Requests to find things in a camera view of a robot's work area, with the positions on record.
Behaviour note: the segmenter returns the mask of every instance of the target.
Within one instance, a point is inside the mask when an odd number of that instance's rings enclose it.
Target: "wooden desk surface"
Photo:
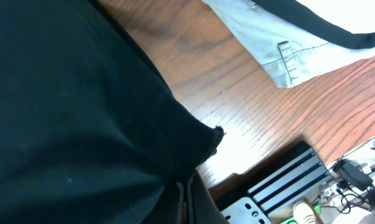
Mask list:
[[[101,0],[144,49],[176,99],[227,132],[200,167],[208,187],[303,136],[330,163],[375,135],[375,57],[277,88],[200,0]]]

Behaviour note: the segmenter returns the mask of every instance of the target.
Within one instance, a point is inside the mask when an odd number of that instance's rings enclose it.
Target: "black fabric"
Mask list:
[[[183,223],[183,185],[170,182],[158,199],[157,204],[141,224]]]
[[[215,205],[201,176],[197,173],[187,184],[187,195],[191,195],[192,208],[187,212],[194,216],[194,224],[227,224],[229,223]]]
[[[370,34],[352,34],[322,19],[296,0],[253,1],[266,11],[333,44],[348,49],[369,49],[375,47],[375,32]]]
[[[103,13],[0,0],[0,222],[101,223],[149,198],[142,220],[223,137]]]

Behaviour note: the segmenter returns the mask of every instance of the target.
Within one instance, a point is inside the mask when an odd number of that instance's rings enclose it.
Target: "light gray cloth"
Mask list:
[[[261,64],[278,87],[375,56],[375,48],[351,50],[329,43],[265,11],[250,0],[203,0]]]

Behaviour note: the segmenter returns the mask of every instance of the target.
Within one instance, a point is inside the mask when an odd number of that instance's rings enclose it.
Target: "shoe lace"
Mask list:
[[[306,224],[318,224],[316,217],[314,215],[308,215],[303,219],[305,220]]]

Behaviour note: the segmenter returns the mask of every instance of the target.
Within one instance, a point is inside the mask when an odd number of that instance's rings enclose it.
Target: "wood grain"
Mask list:
[[[101,0],[144,49],[176,99],[227,132],[200,167],[212,187],[303,136],[330,163],[375,135],[375,57],[277,88],[199,0]]]

